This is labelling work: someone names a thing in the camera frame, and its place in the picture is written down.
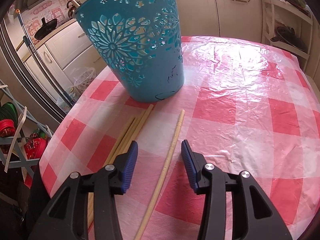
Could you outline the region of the white rolling rack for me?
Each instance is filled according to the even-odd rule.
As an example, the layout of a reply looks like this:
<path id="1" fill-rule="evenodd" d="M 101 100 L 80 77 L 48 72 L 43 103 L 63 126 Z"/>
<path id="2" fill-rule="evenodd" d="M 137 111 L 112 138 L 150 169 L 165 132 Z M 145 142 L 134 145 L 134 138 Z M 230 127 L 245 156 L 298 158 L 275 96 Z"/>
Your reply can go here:
<path id="1" fill-rule="evenodd" d="M 313 33 L 313 14 L 309 6 L 301 9 L 285 0 L 261 0 L 263 9 L 263 32 L 261 41 L 273 47 L 283 49 L 298 58 L 300 68 L 305 70 L 310 58 Z M 308 48 L 305 53 L 287 43 L 272 42 L 277 27 L 289 27 L 303 40 Z"/>

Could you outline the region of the black wok on stove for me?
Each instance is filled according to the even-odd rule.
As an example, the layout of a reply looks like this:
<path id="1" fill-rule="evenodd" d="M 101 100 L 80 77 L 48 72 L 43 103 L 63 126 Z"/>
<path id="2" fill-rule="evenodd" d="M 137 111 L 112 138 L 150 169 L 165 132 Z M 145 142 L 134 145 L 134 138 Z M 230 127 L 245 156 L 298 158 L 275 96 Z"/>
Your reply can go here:
<path id="1" fill-rule="evenodd" d="M 46 22 L 46 19 L 43 17 L 41 19 L 41 21 L 42 21 L 42 26 L 34 35 L 36 40 L 42 40 L 48 34 L 50 34 L 52 31 L 54 31 L 57 27 L 57 18 L 54 18 L 54 19 Z"/>

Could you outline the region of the pink checkered tablecloth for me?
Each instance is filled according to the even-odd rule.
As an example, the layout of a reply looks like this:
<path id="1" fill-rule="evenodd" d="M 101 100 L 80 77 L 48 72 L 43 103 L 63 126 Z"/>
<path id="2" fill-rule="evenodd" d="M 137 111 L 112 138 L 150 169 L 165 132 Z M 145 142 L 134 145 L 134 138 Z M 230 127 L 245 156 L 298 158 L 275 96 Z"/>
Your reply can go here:
<path id="1" fill-rule="evenodd" d="M 140 131 L 127 193 L 116 196 L 124 239 L 134 239 L 156 187 L 181 111 L 180 140 L 225 172 L 248 171 L 293 239 L 319 208 L 319 103 L 298 60 L 283 50 L 218 37 L 182 39 L 185 82 L 155 103 Z M 147 109 L 109 68 L 61 122 L 41 160 L 53 195 L 74 171 L 97 172 L 125 124 Z"/>

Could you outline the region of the beige wooden chopstick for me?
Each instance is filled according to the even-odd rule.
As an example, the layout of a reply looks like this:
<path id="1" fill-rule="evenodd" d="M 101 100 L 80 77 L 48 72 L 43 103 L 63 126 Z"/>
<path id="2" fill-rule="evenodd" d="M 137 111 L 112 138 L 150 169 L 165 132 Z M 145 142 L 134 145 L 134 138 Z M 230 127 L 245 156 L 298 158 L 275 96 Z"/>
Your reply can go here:
<path id="1" fill-rule="evenodd" d="M 143 236 L 143 233 L 148 225 L 148 222 L 150 220 L 150 217 L 155 209 L 155 206 L 156 206 L 156 203 L 157 203 L 157 200 L 159 198 L 159 194 L 161 192 L 161 189 L 163 187 L 163 184 L 164 184 L 164 181 L 165 181 L 165 178 L 167 176 L 167 172 L 168 172 L 168 169 L 170 167 L 170 164 L 171 164 L 171 160 L 172 160 L 172 157 L 173 157 L 173 154 L 174 154 L 174 151 L 175 151 L 175 148 L 176 148 L 176 145 L 177 145 L 177 142 L 178 142 L 178 138 L 180 136 L 180 131 L 181 131 L 181 128 L 182 128 L 182 125 L 183 125 L 183 120 L 184 120 L 184 116 L 185 116 L 185 110 L 182 109 L 180 111 L 180 114 L 179 114 L 179 117 L 178 117 L 178 120 L 177 120 L 177 123 L 176 123 L 176 127 L 175 127 L 175 131 L 174 131 L 174 135 L 172 137 L 172 140 L 171 140 L 171 144 L 170 144 L 170 147 L 169 147 L 169 150 L 167 152 L 167 156 L 165 158 L 165 161 L 164 161 L 164 165 L 162 167 L 162 170 L 161 170 L 161 174 L 159 176 L 159 179 L 157 181 L 157 184 L 156 184 L 156 187 L 153 191 L 153 194 L 151 196 L 151 199 L 148 203 L 148 207 L 144 213 L 144 216 L 143 216 L 143 219 L 140 223 L 140 226 L 137 230 L 137 233 L 134 237 L 134 240 L 140 240 Z"/>

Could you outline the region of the red plastic container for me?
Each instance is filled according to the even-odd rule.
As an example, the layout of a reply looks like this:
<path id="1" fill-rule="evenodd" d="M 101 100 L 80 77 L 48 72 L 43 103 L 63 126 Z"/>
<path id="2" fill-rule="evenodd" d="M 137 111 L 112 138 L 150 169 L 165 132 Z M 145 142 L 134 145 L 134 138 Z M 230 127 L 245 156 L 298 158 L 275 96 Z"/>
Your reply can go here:
<path id="1" fill-rule="evenodd" d="M 43 138 L 34 138 L 24 145 L 27 159 L 41 158 L 47 146 L 47 141 Z"/>

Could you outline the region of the teal perforated plastic basket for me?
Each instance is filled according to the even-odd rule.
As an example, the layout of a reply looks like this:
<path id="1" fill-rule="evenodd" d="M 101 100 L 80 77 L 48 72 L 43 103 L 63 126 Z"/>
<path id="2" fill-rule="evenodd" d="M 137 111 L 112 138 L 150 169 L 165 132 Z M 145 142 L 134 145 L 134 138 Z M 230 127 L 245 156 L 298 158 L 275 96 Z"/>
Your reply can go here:
<path id="1" fill-rule="evenodd" d="M 176 0 L 87 0 L 74 16 L 133 99 L 161 101 L 182 88 Z"/>

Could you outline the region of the grey folding shelf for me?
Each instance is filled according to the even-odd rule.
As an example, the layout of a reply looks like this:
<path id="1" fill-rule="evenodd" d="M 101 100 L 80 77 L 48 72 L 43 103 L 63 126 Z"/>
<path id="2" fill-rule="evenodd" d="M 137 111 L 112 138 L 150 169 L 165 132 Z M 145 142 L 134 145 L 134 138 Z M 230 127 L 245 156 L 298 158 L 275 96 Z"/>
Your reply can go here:
<path id="1" fill-rule="evenodd" d="M 33 115 L 29 112 L 26 106 L 18 102 L 11 94 L 9 87 L 1 80 L 1 99 L 6 96 L 11 100 L 13 105 L 16 107 L 19 117 L 17 122 L 17 129 L 12 137 L 1 137 L 1 146 L 9 145 L 8 154 L 4 154 L 1 151 L 1 162 L 4 165 L 4 171 L 7 172 L 10 168 L 21 168 L 23 175 L 29 175 L 31 178 L 34 176 L 32 167 L 39 163 L 39 158 L 27 159 L 27 155 L 24 152 L 22 143 L 25 142 L 25 136 L 22 134 L 22 128 L 26 120 L 29 120 L 37 125 L 48 138 L 53 136 L 53 131 L 48 125 L 44 125 L 37 121 Z"/>

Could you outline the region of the green round container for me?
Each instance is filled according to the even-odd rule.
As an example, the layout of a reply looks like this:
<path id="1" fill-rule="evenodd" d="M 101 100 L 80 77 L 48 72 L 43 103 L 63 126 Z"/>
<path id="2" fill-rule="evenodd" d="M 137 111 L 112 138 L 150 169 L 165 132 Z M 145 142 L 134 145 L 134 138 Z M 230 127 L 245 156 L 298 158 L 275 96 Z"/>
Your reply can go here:
<path id="1" fill-rule="evenodd" d="M 15 124 L 18 122 L 18 113 L 15 105 L 12 102 L 6 102 L 0 107 L 1 120 L 11 119 Z"/>

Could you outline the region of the black pan on rack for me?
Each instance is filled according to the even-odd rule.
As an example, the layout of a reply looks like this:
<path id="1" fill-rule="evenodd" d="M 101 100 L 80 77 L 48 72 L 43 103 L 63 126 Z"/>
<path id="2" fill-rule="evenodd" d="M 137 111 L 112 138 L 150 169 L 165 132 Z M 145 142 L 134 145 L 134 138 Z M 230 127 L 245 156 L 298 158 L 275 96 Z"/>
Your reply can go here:
<path id="1" fill-rule="evenodd" d="M 295 35 L 295 30 L 289 27 L 277 27 L 276 35 L 271 38 L 272 42 L 284 42 L 287 43 L 305 53 L 308 52 L 308 48 L 303 40 Z"/>

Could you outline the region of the beige chopstick on table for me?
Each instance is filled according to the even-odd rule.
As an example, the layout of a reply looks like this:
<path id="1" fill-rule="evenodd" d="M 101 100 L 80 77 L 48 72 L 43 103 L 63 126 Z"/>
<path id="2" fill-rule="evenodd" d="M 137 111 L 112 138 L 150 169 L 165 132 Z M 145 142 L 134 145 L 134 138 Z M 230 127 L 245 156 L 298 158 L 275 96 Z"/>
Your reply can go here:
<path id="1" fill-rule="evenodd" d="M 142 129 L 142 127 L 144 126 L 148 116 L 150 115 L 151 111 L 153 109 L 153 104 L 150 104 L 149 107 L 147 108 L 147 110 L 143 113 L 142 117 L 139 118 L 138 120 L 138 124 L 134 126 L 134 130 L 132 133 L 130 133 L 130 137 L 128 142 L 126 143 L 124 149 L 122 150 L 122 153 L 127 152 L 127 150 L 129 149 L 129 146 L 131 144 L 132 141 L 136 140 L 136 138 L 138 137 L 140 130 Z"/>
<path id="2" fill-rule="evenodd" d="M 133 124 L 135 120 L 134 116 L 131 116 L 129 120 L 126 122 L 124 127 L 121 129 L 120 135 L 117 137 L 116 142 L 114 143 L 114 146 L 112 147 L 107 159 L 105 160 L 103 166 L 106 166 L 108 164 L 112 163 L 112 158 L 116 155 L 117 150 L 119 150 L 119 146 L 121 142 L 124 140 L 125 135 L 127 134 L 130 126 Z"/>
<path id="3" fill-rule="evenodd" d="M 130 137 L 130 133 L 134 130 L 135 124 L 138 124 L 139 118 L 140 117 L 135 117 L 135 120 L 134 120 L 133 124 L 130 126 L 127 134 L 124 137 L 124 140 L 121 142 L 121 144 L 119 146 L 119 150 L 117 150 L 116 155 L 112 158 L 112 162 L 115 160 L 117 154 L 120 152 L 120 150 L 123 147 L 123 145 L 126 145 L 126 140 L 127 140 L 128 137 Z M 91 227 L 91 225 L 93 223 L 93 215 L 94 215 L 93 202 L 94 202 L 94 193 L 89 193 L 89 195 L 88 195 L 88 206 L 87 206 L 87 227 L 88 227 L 88 229 Z"/>

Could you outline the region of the clear floral waste bin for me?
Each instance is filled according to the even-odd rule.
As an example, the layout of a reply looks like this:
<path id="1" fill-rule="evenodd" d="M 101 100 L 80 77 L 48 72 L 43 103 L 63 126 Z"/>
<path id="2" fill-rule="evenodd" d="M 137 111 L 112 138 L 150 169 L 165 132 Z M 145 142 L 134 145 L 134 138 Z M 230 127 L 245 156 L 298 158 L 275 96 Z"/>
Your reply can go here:
<path id="1" fill-rule="evenodd" d="M 85 67 L 82 69 L 82 73 L 74 78 L 74 86 L 82 94 L 96 77 L 95 68 Z"/>

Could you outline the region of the steel kettle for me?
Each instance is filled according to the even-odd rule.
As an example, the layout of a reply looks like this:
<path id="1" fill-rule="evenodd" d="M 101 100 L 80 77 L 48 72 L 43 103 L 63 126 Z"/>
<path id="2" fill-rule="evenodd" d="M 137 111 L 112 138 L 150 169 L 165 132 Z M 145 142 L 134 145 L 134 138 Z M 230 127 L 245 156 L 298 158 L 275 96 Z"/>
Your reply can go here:
<path id="1" fill-rule="evenodd" d="M 69 17 L 69 19 L 73 18 L 73 14 L 76 11 L 76 6 L 73 4 L 73 2 L 78 3 L 78 5 L 81 5 L 81 2 L 80 1 L 76 1 L 76 0 L 71 0 L 71 1 L 67 2 L 66 8 L 68 9 L 68 17 Z"/>

